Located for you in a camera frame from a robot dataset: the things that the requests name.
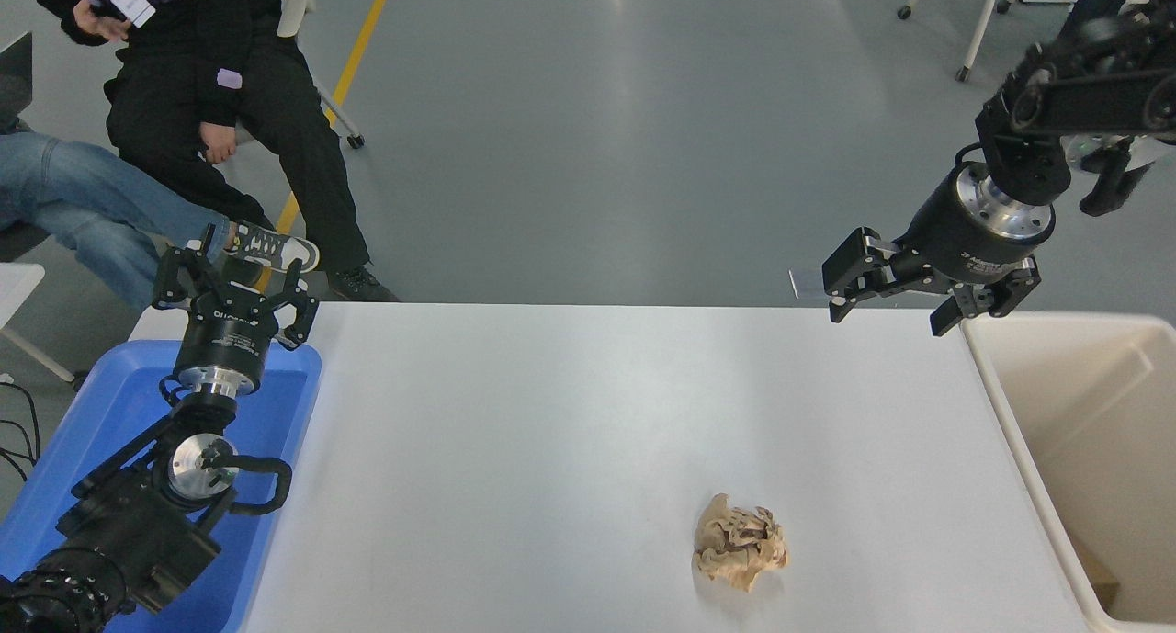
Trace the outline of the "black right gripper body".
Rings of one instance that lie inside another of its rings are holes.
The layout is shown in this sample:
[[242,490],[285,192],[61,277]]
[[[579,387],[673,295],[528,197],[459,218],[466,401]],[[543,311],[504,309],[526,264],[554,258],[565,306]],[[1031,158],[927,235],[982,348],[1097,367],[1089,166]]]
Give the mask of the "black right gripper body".
[[953,171],[896,240],[896,274],[995,284],[1049,238],[1048,205],[1016,200],[988,171]]

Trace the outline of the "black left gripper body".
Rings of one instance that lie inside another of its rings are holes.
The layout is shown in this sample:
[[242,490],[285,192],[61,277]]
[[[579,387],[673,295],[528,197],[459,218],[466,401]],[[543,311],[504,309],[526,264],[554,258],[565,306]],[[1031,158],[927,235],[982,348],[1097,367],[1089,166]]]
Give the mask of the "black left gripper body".
[[182,377],[199,369],[230,369],[243,377],[263,373],[270,341],[278,334],[273,314],[250,314],[232,308],[192,308],[174,364]]

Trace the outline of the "seated person's left hand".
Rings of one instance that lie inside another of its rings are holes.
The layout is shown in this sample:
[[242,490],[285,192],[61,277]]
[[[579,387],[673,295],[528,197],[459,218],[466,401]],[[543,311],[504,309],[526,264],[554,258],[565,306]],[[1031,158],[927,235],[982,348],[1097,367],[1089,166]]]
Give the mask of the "seated person's left hand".
[[206,164],[227,164],[238,152],[238,129],[233,126],[201,121],[198,135],[203,144]]

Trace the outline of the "seated person's right hand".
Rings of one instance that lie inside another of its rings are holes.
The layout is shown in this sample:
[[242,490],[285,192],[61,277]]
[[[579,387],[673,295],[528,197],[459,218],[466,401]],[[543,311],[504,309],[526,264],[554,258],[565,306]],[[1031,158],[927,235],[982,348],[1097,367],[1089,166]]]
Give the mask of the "seated person's right hand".
[[73,21],[85,35],[100,36],[106,42],[121,44],[129,38],[131,21],[118,20],[116,16],[99,15],[87,0],[79,0],[73,6]]

